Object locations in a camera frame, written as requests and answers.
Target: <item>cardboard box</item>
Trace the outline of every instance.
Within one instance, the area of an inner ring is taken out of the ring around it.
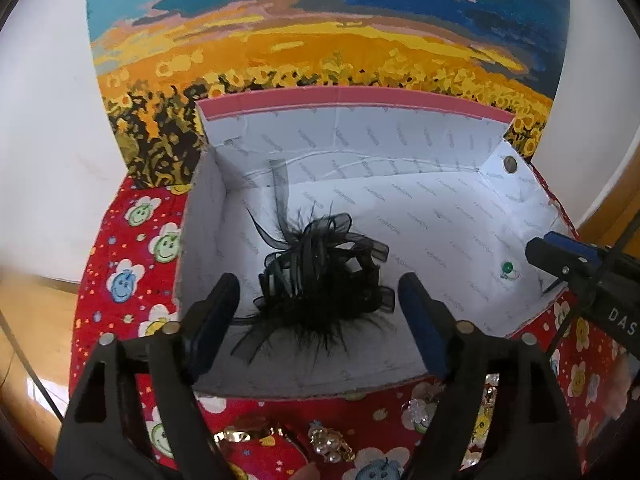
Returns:
[[[382,284],[416,272],[457,319],[505,336],[552,301],[552,278],[526,263],[534,236],[569,229],[534,173],[502,137],[511,114],[476,102],[403,89],[312,87],[198,102],[210,146],[193,179],[182,226],[180,309],[223,272],[241,283],[238,316],[255,311],[258,274],[277,237],[270,160],[287,165],[289,217],[304,223],[348,212],[353,231],[389,245]],[[517,170],[503,167],[513,156]],[[514,273],[501,277],[502,264]],[[379,328],[345,326],[347,351],[300,350],[275,333],[251,365],[230,351],[231,327],[196,389],[217,396],[303,398],[370,391],[426,373],[399,306]]]

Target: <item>white wall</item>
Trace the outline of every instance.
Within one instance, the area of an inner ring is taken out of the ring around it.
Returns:
[[[19,0],[0,53],[0,254],[79,281],[126,174],[95,79],[85,0]]]
[[[579,225],[640,141],[640,39],[616,0],[571,0],[558,94],[533,164]]]
[[[20,0],[0,31],[0,254],[71,281],[126,173],[85,9],[85,0]],[[639,124],[640,40],[616,0],[571,0],[556,103],[533,161],[574,222],[615,183]]]

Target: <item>gold jewelry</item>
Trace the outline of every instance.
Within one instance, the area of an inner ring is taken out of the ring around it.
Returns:
[[[352,462],[355,453],[351,446],[344,441],[342,434],[332,428],[325,428],[320,424],[312,424],[308,432],[314,451],[324,458],[325,462]]]
[[[250,440],[262,440],[269,436],[277,435],[294,446],[309,462],[309,456],[306,449],[296,435],[284,428],[279,423],[268,420],[264,416],[242,416],[236,419],[232,426],[227,426],[224,430],[213,434],[213,439],[220,446],[223,442],[232,444],[240,444]]]

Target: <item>green smiley face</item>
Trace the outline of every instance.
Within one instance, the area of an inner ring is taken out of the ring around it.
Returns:
[[[166,435],[164,434],[164,426],[162,424],[156,424],[151,429],[151,443],[163,455],[169,458],[174,457],[174,454],[171,452],[171,448],[169,447],[169,441],[166,439]]]
[[[151,217],[153,213],[151,204],[140,204],[129,215],[129,225],[131,227],[137,227]]]
[[[180,234],[167,233],[162,236],[154,247],[154,258],[161,264],[173,260],[180,250]]]

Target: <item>black cable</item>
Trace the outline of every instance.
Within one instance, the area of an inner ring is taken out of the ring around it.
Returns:
[[[0,383],[0,390],[2,390],[2,387],[4,386],[4,383],[6,382],[6,379],[9,376],[9,371],[11,370],[11,364],[14,362],[14,356],[15,356],[15,350],[11,354],[11,357],[9,358],[9,365],[6,368],[6,373],[4,374],[4,377],[2,378],[2,382]]]
[[[6,338],[9,340],[9,343],[11,343],[11,346],[14,347],[14,352],[18,355],[18,359],[20,359],[20,362],[22,363],[22,366],[24,366],[24,369],[27,370],[27,373],[29,374],[29,377],[31,377],[31,380],[33,380],[33,383],[40,390],[40,393],[42,394],[42,396],[47,401],[47,404],[53,410],[54,415],[56,415],[58,420],[60,422],[62,422],[64,420],[64,417],[62,416],[62,413],[60,413],[60,410],[56,406],[56,403],[53,402],[53,399],[49,395],[49,392],[44,387],[44,385],[40,381],[40,378],[38,377],[36,372],[31,367],[31,364],[30,364],[29,360],[27,359],[27,356],[24,354],[24,352],[20,348],[20,345],[18,345],[18,340],[15,338],[14,332],[12,332],[11,327],[9,327],[9,324],[6,322],[6,319],[4,318],[4,315],[2,314],[2,311],[0,311],[0,328],[2,328],[2,331],[6,335]]]

